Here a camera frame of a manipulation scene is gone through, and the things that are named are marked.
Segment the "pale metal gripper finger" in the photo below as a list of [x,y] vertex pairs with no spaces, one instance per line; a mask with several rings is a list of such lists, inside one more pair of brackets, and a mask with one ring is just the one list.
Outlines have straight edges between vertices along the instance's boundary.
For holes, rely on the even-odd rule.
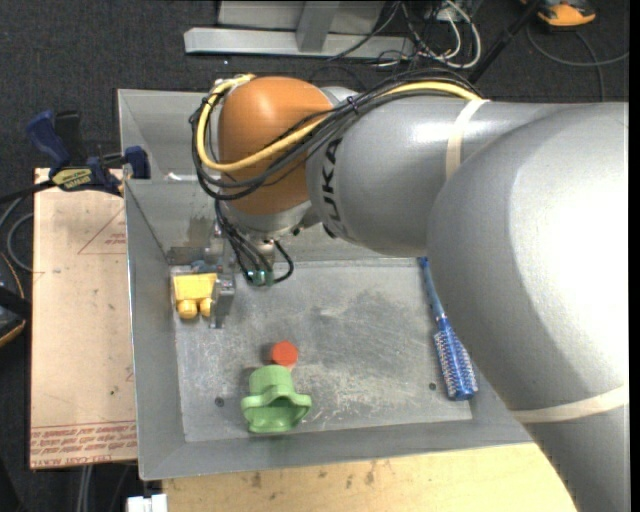
[[235,278],[233,276],[218,276],[214,285],[212,299],[212,326],[220,329],[230,313],[236,293]]
[[169,265],[191,265],[204,257],[204,247],[171,247],[166,254]]

